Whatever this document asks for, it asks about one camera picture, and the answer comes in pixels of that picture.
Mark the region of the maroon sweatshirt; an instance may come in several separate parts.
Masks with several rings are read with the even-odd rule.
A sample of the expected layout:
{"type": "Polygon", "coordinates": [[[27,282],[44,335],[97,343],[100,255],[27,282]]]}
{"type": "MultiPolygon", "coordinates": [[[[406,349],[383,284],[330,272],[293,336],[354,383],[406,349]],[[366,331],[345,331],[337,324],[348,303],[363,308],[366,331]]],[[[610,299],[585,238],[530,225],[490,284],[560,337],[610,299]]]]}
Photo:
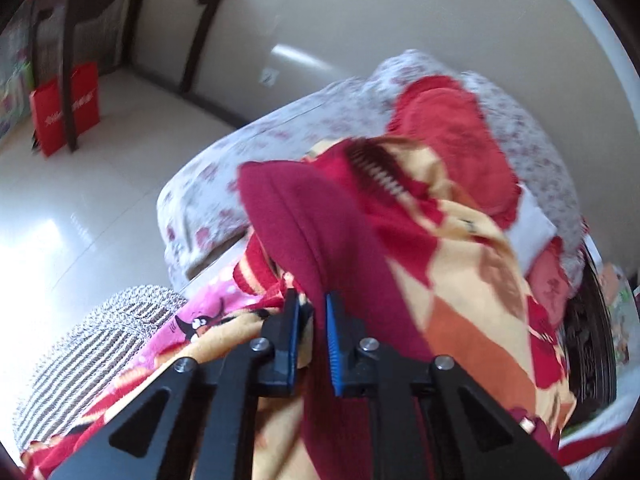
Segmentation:
{"type": "Polygon", "coordinates": [[[382,244],[349,194],[306,162],[247,162],[239,171],[245,211],[266,254],[290,272],[314,307],[314,343],[302,436],[322,479],[372,472],[367,405],[334,394],[326,348],[326,294],[367,332],[407,358],[432,352],[416,328],[382,244]]]}

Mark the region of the pink penguin blanket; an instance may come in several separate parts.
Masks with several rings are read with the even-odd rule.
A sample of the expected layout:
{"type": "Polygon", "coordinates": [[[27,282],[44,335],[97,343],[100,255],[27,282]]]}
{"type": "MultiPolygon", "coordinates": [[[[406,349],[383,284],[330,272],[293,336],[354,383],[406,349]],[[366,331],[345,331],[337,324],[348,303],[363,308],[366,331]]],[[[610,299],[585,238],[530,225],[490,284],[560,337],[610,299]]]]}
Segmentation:
{"type": "Polygon", "coordinates": [[[183,307],[169,315],[169,320],[142,346],[125,370],[152,372],[160,365],[161,356],[192,344],[208,330],[228,322],[235,315],[282,307],[283,288],[280,285],[257,295],[244,292],[233,278],[204,285],[183,307]]]}

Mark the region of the grey checked mattress cover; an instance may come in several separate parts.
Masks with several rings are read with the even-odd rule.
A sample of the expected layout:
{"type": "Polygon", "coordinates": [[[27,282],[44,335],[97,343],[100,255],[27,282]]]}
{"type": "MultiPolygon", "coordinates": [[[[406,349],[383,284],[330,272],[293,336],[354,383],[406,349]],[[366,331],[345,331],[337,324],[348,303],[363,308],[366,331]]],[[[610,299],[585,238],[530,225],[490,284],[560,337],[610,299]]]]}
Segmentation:
{"type": "Polygon", "coordinates": [[[14,412],[13,435],[24,451],[34,441],[65,434],[137,352],[186,304],[158,285],[111,296],[52,344],[14,412]]]}

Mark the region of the red orange cream fleece blanket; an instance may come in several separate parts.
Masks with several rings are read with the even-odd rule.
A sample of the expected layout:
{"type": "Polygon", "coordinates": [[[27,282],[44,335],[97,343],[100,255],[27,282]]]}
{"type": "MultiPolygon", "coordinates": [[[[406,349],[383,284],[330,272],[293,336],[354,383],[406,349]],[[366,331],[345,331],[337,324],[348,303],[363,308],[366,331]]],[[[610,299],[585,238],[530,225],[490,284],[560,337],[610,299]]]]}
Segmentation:
{"type": "MultiPolygon", "coordinates": [[[[573,413],[564,352],[506,236],[459,185],[437,154],[401,138],[346,139],[303,162],[354,199],[382,244],[416,328],[435,356],[451,356],[558,463],[560,433],[573,413]]],[[[314,343],[314,307],[294,276],[265,252],[254,228],[234,280],[249,294],[283,288],[283,307],[235,315],[192,344],[160,357],[152,372],[130,370],[64,436],[23,454],[29,479],[52,474],[145,387],[180,358],[223,358],[257,337],[294,289],[312,312],[298,346],[295,391],[259,398],[249,479],[322,479],[302,436],[314,343]]]]}

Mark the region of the dark carved headboard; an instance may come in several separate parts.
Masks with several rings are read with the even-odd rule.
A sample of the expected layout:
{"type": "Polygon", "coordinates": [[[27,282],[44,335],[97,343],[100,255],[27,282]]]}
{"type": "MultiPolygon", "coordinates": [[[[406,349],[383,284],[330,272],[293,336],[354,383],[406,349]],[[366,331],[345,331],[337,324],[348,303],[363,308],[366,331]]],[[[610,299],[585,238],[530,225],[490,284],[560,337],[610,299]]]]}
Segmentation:
{"type": "Polygon", "coordinates": [[[570,371],[570,391],[577,404],[567,427],[589,422],[617,396],[611,318],[597,269],[586,248],[582,282],[566,303],[561,334],[570,371]]]}

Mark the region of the red heart cushion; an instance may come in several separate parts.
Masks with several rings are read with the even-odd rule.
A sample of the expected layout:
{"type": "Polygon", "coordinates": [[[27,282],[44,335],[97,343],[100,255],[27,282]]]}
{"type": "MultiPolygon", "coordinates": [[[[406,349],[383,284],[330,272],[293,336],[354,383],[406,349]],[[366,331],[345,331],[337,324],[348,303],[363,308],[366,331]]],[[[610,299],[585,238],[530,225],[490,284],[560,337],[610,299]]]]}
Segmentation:
{"type": "Polygon", "coordinates": [[[562,240],[555,236],[538,255],[526,276],[538,304],[547,312],[549,323],[558,328],[570,298],[570,281],[561,266],[562,240]]]}
{"type": "Polygon", "coordinates": [[[425,76],[396,101],[389,136],[418,141],[442,160],[450,180],[464,189],[501,229],[518,214],[518,177],[492,136],[474,94],[449,76],[425,76]]]}

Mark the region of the floral bed sheet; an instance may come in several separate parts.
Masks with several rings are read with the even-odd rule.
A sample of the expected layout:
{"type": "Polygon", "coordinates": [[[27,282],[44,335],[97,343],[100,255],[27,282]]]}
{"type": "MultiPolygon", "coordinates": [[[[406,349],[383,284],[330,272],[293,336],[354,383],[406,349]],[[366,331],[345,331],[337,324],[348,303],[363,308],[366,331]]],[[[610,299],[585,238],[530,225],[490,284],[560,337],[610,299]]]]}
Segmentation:
{"type": "Polygon", "coordinates": [[[379,136],[398,96],[416,80],[454,78],[476,97],[490,132],[518,178],[561,237],[562,268],[570,286],[584,273],[584,225],[573,179],[531,114],[486,77],[447,67],[430,54],[407,50],[386,58],[366,79],[339,80],[209,145],[162,188],[156,203],[164,259],[174,289],[186,287],[247,225],[236,190],[244,162],[297,160],[323,139],[379,136]]]}

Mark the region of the white pillow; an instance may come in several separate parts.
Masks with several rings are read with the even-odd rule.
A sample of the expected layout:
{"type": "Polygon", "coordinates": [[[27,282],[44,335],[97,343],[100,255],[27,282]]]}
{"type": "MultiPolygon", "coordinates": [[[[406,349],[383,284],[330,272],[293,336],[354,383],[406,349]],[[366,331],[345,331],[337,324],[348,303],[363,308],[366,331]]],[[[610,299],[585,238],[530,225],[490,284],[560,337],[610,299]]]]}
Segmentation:
{"type": "Polygon", "coordinates": [[[526,275],[555,237],[556,227],[539,207],[528,187],[520,184],[520,189],[516,218],[506,230],[506,238],[518,259],[518,266],[526,275]]]}

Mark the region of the dark wooden table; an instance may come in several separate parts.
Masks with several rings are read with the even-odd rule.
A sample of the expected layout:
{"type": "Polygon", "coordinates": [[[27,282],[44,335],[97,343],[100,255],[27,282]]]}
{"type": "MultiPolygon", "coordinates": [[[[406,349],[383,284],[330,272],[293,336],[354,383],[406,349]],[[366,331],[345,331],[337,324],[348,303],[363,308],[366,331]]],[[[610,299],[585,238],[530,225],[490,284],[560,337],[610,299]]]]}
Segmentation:
{"type": "MultiPolygon", "coordinates": [[[[61,20],[58,33],[58,97],[61,102],[62,133],[65,145],[70,151],[78,149],[78,129],[74,124],[72,112],[72,70],[74,64],[75,28],[77,25],[95,20],[117,0],[32,0],[28,21],[28,59],[32,64],[34,81],[39,81],[37,54],[37,35],[41,23],[58,14],[61,20]]],[[[136,42],[137,26],[144,0],[127,0],[128,6],[125,21],[122,25],[120,40],[120,65],[131,68],[143,79],[156,84],[180,99],[188,101],[213,114],[219,107],[206,99],[197,96],[192,90],[195,76],[201,64],[201,56],[208,38],[209,29],[222,3],[222,0],[196,0],[202,7],[198,26],[196,26],[186,62],[184,62],[181,78],[171,82],[166,77],[144,70],[132,59],[132,51],[136,42]]]]}

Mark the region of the wall socket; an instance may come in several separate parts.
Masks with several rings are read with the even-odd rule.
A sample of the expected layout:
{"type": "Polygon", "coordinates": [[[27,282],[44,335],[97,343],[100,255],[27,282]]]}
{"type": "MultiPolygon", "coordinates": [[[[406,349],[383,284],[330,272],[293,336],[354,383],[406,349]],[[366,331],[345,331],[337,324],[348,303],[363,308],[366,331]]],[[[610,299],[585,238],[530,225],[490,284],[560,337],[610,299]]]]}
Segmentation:
{"type": "Polygon", "coordinates": [[[279,71],[275,68],[265,67],[260,74],[259,83],[266,88],[272,88],[279,76],[279,71]]]}

